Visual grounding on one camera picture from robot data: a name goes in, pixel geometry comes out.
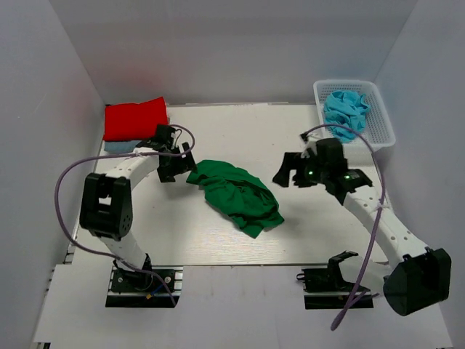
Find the basket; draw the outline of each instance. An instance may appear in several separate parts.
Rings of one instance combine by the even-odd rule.
[[[387,115],[383,100],[376,85],[369,81],[361,80],[319,80],[313,84],[315,100],[317,103],[318,118],[320,124],[325,123],[325,112],[323,107],[327,96],[333,91],[349,90],[365,94],[365,101],[371,106],[370,112],[366,114],[366,128],[362,136],[370,143],[375,151],[390,147],[395,144],[394,131],[391,121]],[[328,128],[321,129],[323,138],[333,137]],[[364,155],[368,153],[366,145],[359,138],[350,143],[344,143],[346,156]]]

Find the light blue cloth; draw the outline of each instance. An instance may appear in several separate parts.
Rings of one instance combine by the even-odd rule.
[[[325,101],[325,123],[339,124],[350,127],[361,133],[365,129],[365,114],[370,111],[370,105],[365,103],[365,95],[354,91],[334,91]],[[343,143],[348,143],[355,136],[341,127],[330,127],[334,137]]]
[[[140,140],[128,140],[127,142],[105,142],[103,150],[110,154],[132,153]]]

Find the blue towel in basket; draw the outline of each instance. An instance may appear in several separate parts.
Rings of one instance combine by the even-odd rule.
[[[354,91],[334,91],[325,101],[325,123],[340,124],[361,133],[365,129],[365,114],[370,105],[365,103],[365,95]],[[334,137],[343,143],[354,140],[353,133],[341,127],[330,127]]]

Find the red towel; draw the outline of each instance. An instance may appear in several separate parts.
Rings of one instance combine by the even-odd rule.
[[[105,108],[103,140],[146,140],[155,135],[158,124],[168,124],[163,97],[140,104],[111,105]]]

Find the crumpled green fabric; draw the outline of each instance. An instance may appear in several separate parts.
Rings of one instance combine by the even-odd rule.
[[[256,238],[266,227],[284,222],[268,188],[245,169],[223,161],[203,160],[187,183],[203,186],[205,199],[247,235]]]

